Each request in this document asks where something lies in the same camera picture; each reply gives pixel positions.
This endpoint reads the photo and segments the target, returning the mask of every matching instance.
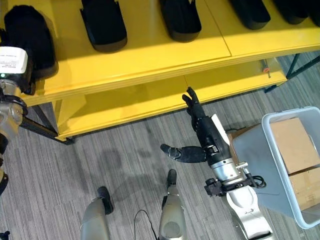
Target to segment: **gray bin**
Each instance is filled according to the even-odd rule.
[[[232,143],[238,160],[247,162],[252,175],[262,176],[267,183],[266,188],[254,189],[258,203],[294,218],[301,228],[309,229],[320,224],[320,204],[300,210],[270,126],[292,118],[300,119],[315,148],[320,150],[320,110],[313,106],[267,114],[261,124],[236,137]]]

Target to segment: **sticker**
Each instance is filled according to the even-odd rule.
[[[0,73],[23,74],[26,71],[28,55],[19,47],[0,47]]]

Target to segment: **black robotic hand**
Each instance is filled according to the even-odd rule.
[[[196,132],[201,147],[174,148],[162,144],[162,151],[178,162],[201,163],[207,161],[210,166],[231,158],[229,145],[224,141],[212,119],[206,116],[195,91],[189,87],[187,93],[191,98],[184,94],[182,99],[187,104],[186,111],[191,116],[191,125]]]

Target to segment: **cardboard box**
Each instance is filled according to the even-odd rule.
[[[288,174],[320,164],[320,157],[299,118],[270,125]]]
[[[289,178],[302,211],[320,203],[320,167]]]

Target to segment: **wooden shelf board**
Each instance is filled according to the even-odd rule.
[[[264,0],[271,21],[262,29],[243,26],[228,0],[205,0],[232,56],[281,52],[320,45],[320,28],[308,17],[302,23],[287,23],[273,0]]]
[[[204,0],[196,1],[202,30],[196,40],[188,43],[176,42],[169,37],[158,0],[121,0],[128,42],[115,53],[99,53],[91,46],[80,14],[80,0],[3,2],[7,2],[1,5],[4,13],[14,5],[34,6],[45,16],[53,36],[59,70],[55,76],[37,83],[35,96],[25,97],[30,105],[35,103],[32,98],[40,96],[44,97],[37,103],[43,102],[46,96],[48,100],[52,95],[65,93],[62,97],[66,97],[69,91],[99,85],[111,85],[114,89],[126,87],[137,84],[136,79],[144,76],[230,56]]]
[[[202,102],[286,81],[275,59],[271,78],[258,61],[53,102],[59,139],[184,108],[188,86]]]
[[[229,1],[197,0],[202,31],[189,43],[169,38],[158,0],[121,0],[128,44],[110,54],[92,48],[80,15],[80,0],[0,3],[2,16],[13,5],[34,6],[45,16],[53,35],[59,71],[38,81],[34,96],[23,96],[29,106],[320,49],[320,28],[310,19],[299,25],[286,23],[271,0],[264,0],[271,22],[255,31],[242,26]]]

